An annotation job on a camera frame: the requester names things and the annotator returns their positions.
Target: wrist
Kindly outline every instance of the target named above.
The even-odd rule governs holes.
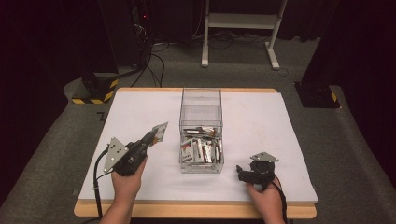
[[[263,220],[265,224],[285,224],[282,217],[264,218]]]
[[[132,203],[125,200],[114,199],[113,204],[108,208],[100,223],[129,223],[133,207]]]
[[[131,208],[134,206],[134,198],[114,197],[113,204],[120,207]]]

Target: black cable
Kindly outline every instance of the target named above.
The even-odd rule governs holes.
[[[157,50],[153,50],[152,52],[161,52],[161,51],[164,51],[164,50],[166,50],[166,49],[169,49],[169,46],[170,46],[171,44],[169,43],[169,41],[166,41],[166,47],[164,48],[164,49],[157,49]]]
[[[151,55],[158,58],[161,61],[161,63],[163,64],[163,70],[161,71],[161,79],[160,79],[160,87],[162,87],[163,86],[163,71],[165,70],[165,63],[163,62],[163,59],[160,56],[158,56],[157,54],[151,54]]]
[[[97,220],[100,220],[100,218],[99,217],[94,217],[94,218],[91,218],[91,219],[88,219],[88,220],[84,221],[81,224],[88,224],[90,222],[97,221]]]
[[[258,40],[261,36],[257,35],[254,39],[252,40],[235,40],[234,43],[236,44],[256,44],[256,43],[261,43],[267,40],[271,36],[266,36],[264,39]]]
[[[101,79],[102,80],[110,80],[110,79],[119,79],[120,77],[128,77],[128,76],[131,76],[133,74],[138,73],[141,70],[142,70],[142,68],[138,67],[135,70],[132,70],[132,71],[129,71],[129,72],[126,72],[126,73],[123,73],[123,74],[118,74],[118,75],[113,76],[113,77],[101,77]]]
[[[101,201],[100,201],[100,193],[99,193],[99,183],[98,183],[98,179],[100,177],[102,177],[102,175],[99,178],[96,178],[96,175],[97,175],[99,161],[102,159],[102,157],[104,157],[107,154],[107,152],[108,152],[108,146],[99,155],[98,159],[96,160],[95,166],[93,168],[93,190],[95,192],[96,206],[97,206],[97,209],[98,209],[99,218],[103,217],[102,204],[101,204]]]
[[[280,187],[280,189],[282,189],[282,184],[280,183],[279,178],[277,178],[277,175],[275,175],[275,178],[277,179],[277,182],[279,182],[279,187]]]
[[[148,70],[151,73],[152,80],[154,81],[154,86],[157,87],[157,82],[160,83],[160,80],[157,78],[157,76],[155,76],[154,72],[151,70],[151,68],[149,68],[149,66],[148,66]]]
[[[108,172],[108,173],[105,173],[105,174],[103,174],[103,175],[100,175],[99,177],[96,178],[96,180],[99,180],[99,179],[102,178],[103,176],[109,175],[109,174],[111,174],[111,173],[113,173],[113,171],[110,171],[110,172]]]
[[[280,200],[282,201],[282,217],[283,217],[283,221],[285,222],[285,223],[288,223],[288,218],[287,218],[287,214],[286,214],[286,211],[287,211],[287,209],[288,209],[288,206],[287,206],[287,204],[286,204],[286,197],[285,197],[285,194],[283,193],[283,191],[282,191],[282,187],[278,187],[277,185],[276,185],[276,183],[274,183],[274,182],[271,182],[271,184],[277,189],[277,191],[279,192],[279,195],[280,195]]]
[[[208,44],[208,46],[212,49],[227,49],[233,44],[233,37],[230,35],[218,35],[218,36],[215,36],[215,38],[218,41],[230,41],[230,43],[223,48],[217,48],[217,47],[214,47],[213,45]]]
[[[200,12],[200,16],[199,16],[199,22],[197,25],[197,29],[195,30],[194,34],[192,35],[192,38],[195,38],[195,36],[199,30],[199,27],[201,26],[202,15],[204,14],[203,12],[204,12],[204,0],[201,0],[201,12]]]
[[[137,79],[134,81],[134,83],[131,85],[131,87],[134,86],[134,84],[136,84],[136,82],[142,77],[143,73],[146,71],[146,69],[149,67],[149,61],[151,60],[151,53],[148,56],[148,61],[145,63],[145,66],[142,70],[142,72],[139,74],[139,76],[137,77]]]

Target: transparent container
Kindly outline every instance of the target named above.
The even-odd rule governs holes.
[[[179,127],[181,172],[220,173],[224,164],[221,90],[183,89]]]

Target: white metal frame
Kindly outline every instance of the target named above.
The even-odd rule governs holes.
[[[281,0],[282,3],[280,5],[280,9],[275,15],[209,13],[209,1],[210,0],[206,0],[205,7],[205,32],[202,51],[202,67],[209,66],[209,27],[222,27],[273,30],[270,42],[265,42],[265,48],[268,52],[273,69],[279,69],[279,63],[277,62],[277,58],[274,53],[274,44],[288,0]]]

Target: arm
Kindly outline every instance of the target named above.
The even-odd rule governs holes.
[[[280,185],[277,178],[274,179],[274,183]],[[266,224],[285,224],[282,217],[282,201],[274,185],[270,183],[263,192],[258,192],[250,183],[246,183],[246,186],[248,194]]]
[[[146,166],[146,161],[147,159],[140,164],[134,175],[121,176],[116,172],[111,173],[115,192],[114,201],[100,221],[101,224],[130,223],[134,199],[142,184],[141,177]]]

